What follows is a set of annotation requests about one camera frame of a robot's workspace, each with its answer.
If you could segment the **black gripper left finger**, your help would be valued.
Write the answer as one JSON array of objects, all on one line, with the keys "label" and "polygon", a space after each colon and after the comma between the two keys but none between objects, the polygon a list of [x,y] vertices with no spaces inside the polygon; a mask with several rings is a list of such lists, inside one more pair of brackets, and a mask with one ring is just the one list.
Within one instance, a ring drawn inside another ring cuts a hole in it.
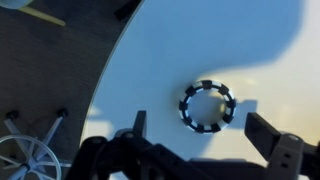
[{"label": "black gripper left finger", "polygon": [[133,131],[142,137],[146,136],[147,112],[145,110],[140,110],[137,112],[135,122],[133,125]]}]

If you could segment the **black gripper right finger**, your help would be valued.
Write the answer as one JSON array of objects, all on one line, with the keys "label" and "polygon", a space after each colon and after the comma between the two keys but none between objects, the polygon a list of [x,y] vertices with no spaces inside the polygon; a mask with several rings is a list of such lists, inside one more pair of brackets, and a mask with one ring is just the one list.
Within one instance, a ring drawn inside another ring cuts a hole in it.
[{"label": "black gripper right finger", "polygon": [[255,112],[247,114],[244,133],[266,161],[271,157],[281,136],[278,130]]}]

